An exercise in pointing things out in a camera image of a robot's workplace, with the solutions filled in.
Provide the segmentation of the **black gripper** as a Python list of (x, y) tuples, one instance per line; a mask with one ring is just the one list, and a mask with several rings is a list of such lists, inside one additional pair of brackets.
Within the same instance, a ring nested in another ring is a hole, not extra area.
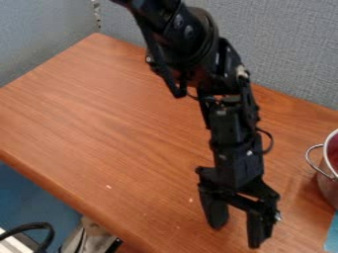
[(281, 220), (280, 193), (264, 180), (265, 158), (262, 136), (245, 143), (214, 147), (214, 167), (198, 167), (198, 191), (206, 220), (220, 230), (229, 221), (229, 207), (248, 213), (249, 247), (258, 249), (273, 236)]

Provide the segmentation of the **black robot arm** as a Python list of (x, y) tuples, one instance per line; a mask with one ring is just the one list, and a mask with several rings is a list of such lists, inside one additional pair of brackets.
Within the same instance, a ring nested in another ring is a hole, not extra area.
[(249, 246), (273, 236), (281, 218), (280, 193), (265, 183), (265, 155), (272, 151), (258, 127), (250, 71), (212, 15), (184, 0), (110, 0), (132, 13), (148, 44), (146, 61), (182, 98), (193, 87), (206, 128), (214, 165), (198, 167), (198, 192), (210, 226), (224, 227), (229, 208), (248, 215)]

